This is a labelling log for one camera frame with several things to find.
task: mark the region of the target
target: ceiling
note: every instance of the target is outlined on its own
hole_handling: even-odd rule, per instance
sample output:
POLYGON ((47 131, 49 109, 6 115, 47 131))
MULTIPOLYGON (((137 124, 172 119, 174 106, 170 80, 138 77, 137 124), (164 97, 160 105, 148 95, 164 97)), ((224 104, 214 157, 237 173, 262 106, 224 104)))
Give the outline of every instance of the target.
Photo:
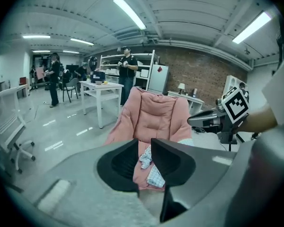
POLYGON ((22 35, 30 49, 71 50, 89 55, 122 45, 199 43, 227 52, 248 63, 278 53, 278 20, 273 18, 240 44, 232 39, 262 11, 268 0, 125 0, 146 25, 140 30, 113 0, 19 0, 0 30, 0 41, 12 43, 22 35), (94 46, 70 41, 76 38, 94 46))

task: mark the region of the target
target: white chair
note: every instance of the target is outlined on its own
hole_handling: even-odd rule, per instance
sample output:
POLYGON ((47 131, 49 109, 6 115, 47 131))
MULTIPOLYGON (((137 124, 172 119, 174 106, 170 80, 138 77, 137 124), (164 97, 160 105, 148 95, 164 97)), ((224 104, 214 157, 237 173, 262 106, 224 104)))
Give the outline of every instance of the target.
POLYGON ((16 143, 16 136, 25 127, 25 122, 19 112, 19 103, 17 97, 17 88, 11 88, 0 92, 0 147, 10 154, 10 160, 15 163, 15 168, 19 173, 22 170, 19 168, 20 154, 24 154, 35 161, 35 157, 23 150, 24 146, 34 146, 34 142, 28 140, 22 144, 16 143), (17 151, 16 160, 12 158, 11 145, 17 151))
POLYGON ((68 95, 68 99, 70 100, 70 103, 71 103, 71 97, 72 97, 72 91, 75 90, 76 91, 76 96, 77 96, 77 99, 78 99, 78 93, 77 93, 77 89, 76 89, 76 86, 77 86, 77 83, 78 83, 78 79, 77 78, 73 78, 69 83, 65 83, 63 84, 63 101, 64 101, 64 89, 66 89, 66 92, 67 92, 67 95, 68 95))

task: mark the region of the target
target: shelving unit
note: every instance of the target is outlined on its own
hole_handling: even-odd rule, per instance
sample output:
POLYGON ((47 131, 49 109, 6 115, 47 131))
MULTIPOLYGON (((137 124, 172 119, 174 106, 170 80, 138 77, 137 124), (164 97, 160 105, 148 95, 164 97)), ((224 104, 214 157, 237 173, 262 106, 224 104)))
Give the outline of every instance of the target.
MULTIPOLYGON (((135 76, 134 81, 133 81, 133 85, 143 86, 147 90, 149 82, 150 82, 150 78, 151 78, 152 65, 156 62, 159 63, 160 57, 155 54, 155 50, 152 50, 152 53, 133 53, 132 55, 137 59, 137 61, 140 61, 140 62, 143 63, 143 65, 138 65, 138 71, 141 71, 142 69, 143 70, 149 70, 147 78, 135 76)), ((118 81, 119 75, 118 74, 112 74, 107 70, 117 69, 118 65, 115 64, 115 63, 118 62, 122 57, 124 57, 123 54, 101 56, 100 68, 99 69, 100 69, 100 71, 105 72, 106 78, 107 78, 108 81, 111 81, 111 82, 117 82, 118 81)))

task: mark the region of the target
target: floor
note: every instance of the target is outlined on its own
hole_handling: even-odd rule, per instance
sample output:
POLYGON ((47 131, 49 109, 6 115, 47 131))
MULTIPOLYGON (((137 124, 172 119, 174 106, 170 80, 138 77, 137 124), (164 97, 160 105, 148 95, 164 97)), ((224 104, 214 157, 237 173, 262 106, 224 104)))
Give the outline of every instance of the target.
MULTIPOLYGON (((28 98, 19 100, 21 112, 27 122, 27 127, 19 137, 19 141, 32 139, 34 147, 27 150, 31 152, 36 161, 22 157, 19 167, 22 174, 16 173, 14 184, 26 189, 30 183, 45 174, 49 169, 63 161, 65 158, 87 149, 103 145, 108 133, 113 128, 117 116, 116 101, 111 100, 103 104, 103 129, 98 127, 96 101, 93 97, 85 97, 87 114, 83 115, 81 98, 72 96, 70 103, 65 95, 62 101, 62 92, 58 91, 59 105, 49 108, 50 93, 44 87, 31 90, 28 98)), ((213 133, 192 132, 194 144, 197 147, 228 150, 228 145, 221 145, 217 135, 213 133)), ((232 151, 238 151, 239 145, 232 145, 232 151)), ((144 191, 141 201, 155 216, 160 216, 163 193, 144 191)))

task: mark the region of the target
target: black chair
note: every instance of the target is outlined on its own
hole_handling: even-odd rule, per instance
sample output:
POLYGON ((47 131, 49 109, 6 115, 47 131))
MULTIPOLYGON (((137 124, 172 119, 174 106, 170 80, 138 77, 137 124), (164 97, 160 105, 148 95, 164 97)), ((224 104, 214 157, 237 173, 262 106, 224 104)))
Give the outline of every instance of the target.
POLYGON ((68 99, 70 100, 70 103, 71 103, 71 97, 72 97, 72 91, 73 90, 76 91, 76 96, 77 96, 77 99, 78 99, 78 93, 77 93, 77 89, 76 89, 77 83, 78 83, 78 79, 73 78, 69 83, 63 84, 63 101, 64 101, 64 91, 65 90, 67 92, 67 96, 68 96, 68 99))

